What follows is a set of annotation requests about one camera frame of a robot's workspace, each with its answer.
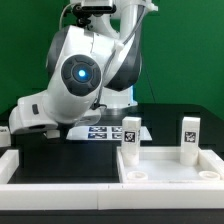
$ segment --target black cable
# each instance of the black cable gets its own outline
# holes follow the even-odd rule
[[[155,98],[154,91],[153,91],[153,88],[152,88],[152,81],[150,79],[149,71],[148,71],[148,68],[147,68],[143,58],[142,58],[142,65],[143,65],[143,68],[144,68],[145,73],[146,73],[146,77],[147,77],[147,81],[148,81],[148,84],[149,84],[150,92],[151,92],[151,95],[152,95],[152,98],[153,98],[153,102],[156,104],[156,98]]]

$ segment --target white block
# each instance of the white block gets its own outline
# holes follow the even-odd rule
[[[198,163],[200,118],[184,117],[182,122],[180,163],[195,166]]]
[[[11,135],[8,127],[0,126],[0,148],[11,146]]]
[[[125,117],[122,121],[121,152],[126,166],[139,163],[141,118]]]

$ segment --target black sticker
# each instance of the black sticker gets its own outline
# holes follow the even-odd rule
[[[125,131],[124,141],[125,142],[135,142],[135,132]]]
[[[121,139],[122,133],[113,133],[112,138],[113,139]]]
[[[185,132],[184,141],[195,143],[196,142],[196,132]]]
[[[122,127],[112,127],[112,132],[122,132]]]
[[[89,139],[106,139],[107,134],[106,133],[89,133],[88,138]]]
[[[107,132],[107,127],[89,127],[89,132]]]

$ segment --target black tabletop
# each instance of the black tabletop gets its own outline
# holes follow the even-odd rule
[[[1,126],[8,124],[9,113],[0,116]],[[140,104],[120,115],[104,115],[97,125],[121,126],[125,116],[141,117],[148,128],[152,141],[141,142],[142,146],[179,146],[183,117],[200,117],[200,148],[212,149],[224,158],[224,121],[201,106]],[[120,144],[47,140],[42,133],[12,136],[20,166],[9,183],[119,183],[116,148]],[[217,209],[0,211],[0,223],[221,223],[222,219],[224,210]]]

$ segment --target white plastic panel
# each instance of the white plastic panel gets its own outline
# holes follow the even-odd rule
[[[7,184],[18,166],[18,150],[7,150],[0,158],[0,184]]]

